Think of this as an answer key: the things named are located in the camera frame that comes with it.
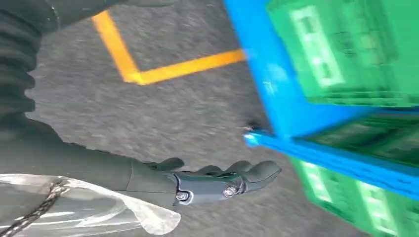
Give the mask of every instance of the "clear plastic bag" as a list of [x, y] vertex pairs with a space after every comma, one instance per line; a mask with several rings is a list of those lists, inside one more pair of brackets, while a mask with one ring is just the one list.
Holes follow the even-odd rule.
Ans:
[[139, 228], [164, 235], [180, 222], [176, 212], [81, 180], [0, 174], [0, 232], [38, 208], [57, 181], [68, 190], [15, 237], [84, 237]]

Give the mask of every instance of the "blue plastic pallet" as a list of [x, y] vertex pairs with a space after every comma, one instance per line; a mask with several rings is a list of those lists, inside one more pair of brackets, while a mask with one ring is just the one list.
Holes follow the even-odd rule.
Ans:
[[293, 140], [330, 125], [380, 110], [375, 107], [310, 104], [296, 80], [290, 57], [266, 13], [268, 0], [224, 0], [248, 57], [256, 88], [274, 135], [245, 135], [249, 146], [265, 146], [363, 182], [419, 200], [419, 169]]

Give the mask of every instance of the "stacked crates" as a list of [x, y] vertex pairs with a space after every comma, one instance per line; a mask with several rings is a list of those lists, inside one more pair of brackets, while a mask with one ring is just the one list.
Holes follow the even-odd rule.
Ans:
[[419, 166], [419, 115], [372, 114], [304, 137], [322, 145]]
[[419, 201], [290, 158], [307, 198], [376, 237], [419, 237]]
[[308, 101], [410, 107], [419, 104], [418, 1], [271, 0]]

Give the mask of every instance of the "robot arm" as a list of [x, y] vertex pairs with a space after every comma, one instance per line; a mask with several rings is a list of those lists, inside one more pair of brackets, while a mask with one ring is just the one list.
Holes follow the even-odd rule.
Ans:
[[[280, 171], [271, 161], [253, 168], [247, 162], [239, 162], [224, 172], [214, 166], [197, 172], [174, 172], [165, 167], [168, 164], [179, 167], [178, 160], [142, 163], [68, 144], [49, 125], [25, 116], [25, 112], [35, 109], [34, 101], [24, 91], [35, 85], [27, 72], [36, 67], [42, 35], [124, 2], [13, 0], [0, 3], [0, 174], [66, 176], [166, 208], [224, 200], [270, 183]], [[137, 2], [150, 4], [150, 0]]]

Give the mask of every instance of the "screw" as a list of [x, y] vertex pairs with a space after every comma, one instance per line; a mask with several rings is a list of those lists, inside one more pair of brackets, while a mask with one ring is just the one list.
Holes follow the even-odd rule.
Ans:
[[187, 192], [178, 192], [176, 193], [176, 199], [179, 201], [186, 201], [189, 199], [189, 193]]
[[224, 189], [224, 196], [226, 198], [232, 198], [237, 194], [237, 187], [234, 184], [229, 184], [227, 185], [227, 187]]

